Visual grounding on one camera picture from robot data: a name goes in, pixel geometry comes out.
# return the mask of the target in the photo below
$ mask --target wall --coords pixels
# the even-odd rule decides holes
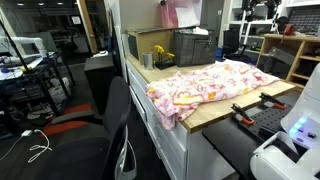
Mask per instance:
[[[7,29],[8,33],[10,36],[16,36],[16,33],[14,31],[14,28],[11,26],[11,24],[9,23],[9,20],[6,16],[6,13],[5,11],[3,10],[3,8],[0,6],[0,16],[1,16],[1,21],[3,22],[5,28]],[[3,31],[3,29],[0,27],[0,36],[4,36],[5,33]],[[24,49],[22,48],[21,45],[17,44],[17,48],[19,50],[19,52],[24,55],[25,54],[25,51]],[[0,46],[0,52],[7,52],[7,49],[4,49],[3,46]]]
[[[122,32],[162,27],[159,0],[119,0]]]
[[[220,34],[219,37],[219,43],[218,46],[222,47],[223,44],[223,31],[227,30],[229,28],[229,19],[231,16],[231,7],[232,7],[232,1],[233,0],[225,0],[224,6],[223,6],[223,14],[222,14],[222,20],[221,20],[221,27],[220,27]]]
[[[224,0],[208,0],[208,29],[214,30],[219,37]]]

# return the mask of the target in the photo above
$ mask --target white cable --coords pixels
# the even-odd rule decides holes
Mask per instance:
[[[20,138],[17,139],[16,142],[14,142],[14,144],[11,146],[11,148],[9,149],[9,151],[8,151],[5,155],[3,155],[3,156],[1,157],[0,161],[1,161],[2,159],[4,159],[4,158],[11,152],[11,150],[13,149],[13,147],[21,140],[22,137],[23,137],[23,136],[20,136]]]
[[[46,138],[48,144],[47,144],[47,146],[40,146],[40,145],[34,145],[34,146],[32,146],[32,147],[29,149],[30,151],[33,151],[33,150],[36,150],[36,149],[43,149],[43,150],[40,151],[39,153],[35,154],[34,156],[32,156],[32,157],[28,160],[28,163],[31,163],[31,162],[33,162],[34,160],[36,160],[36,159],[37,159],[42,153],[44,153],[46,150],[49,149],[50,151],[52,151],[52,149],[49,147],[49,146],[50,146],[50,141],[49,141],[48,137],[47,137],[41,130],[39,130],[39,129],[34,130],[34,132],[35,132],[35,133],[36,133],[36,132],[40,132],[40,133]]]

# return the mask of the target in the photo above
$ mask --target white cabinet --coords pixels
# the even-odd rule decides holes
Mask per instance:
[[[171,179],[220,180],[234,172],[201,131],[190,134],[179,122],[172,130],[165,130],[156,107],[145,94],[147,82],[129,61],[126,64],[133,102]]]

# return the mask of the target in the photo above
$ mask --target ceiling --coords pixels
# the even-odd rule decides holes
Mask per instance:
[[[14,8],[14,9],[38,9],[38,8],[70,8],[77,7],[76,0],[0,0],[1,8]],[[87,2],[88,8],[92,5],[95,6],[95,2]]]

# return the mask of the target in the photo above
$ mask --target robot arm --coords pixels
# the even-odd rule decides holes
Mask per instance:
[[[37,49],[39,50],[40,55],[43,58],[47,57],[47,49],[43,45],[43,40],[41,38],[11,37],[11,39],[13,40],[13,42],[18,43],[18,44],[35,44]],[[3,42],[9,43],[8,38],[5,36],[1,36],[0,43],[3,43]],[[13,48],[11,48],[11,49],[12,50],[10,51],[10,53],[13,56],[16,56],[14,49]]]

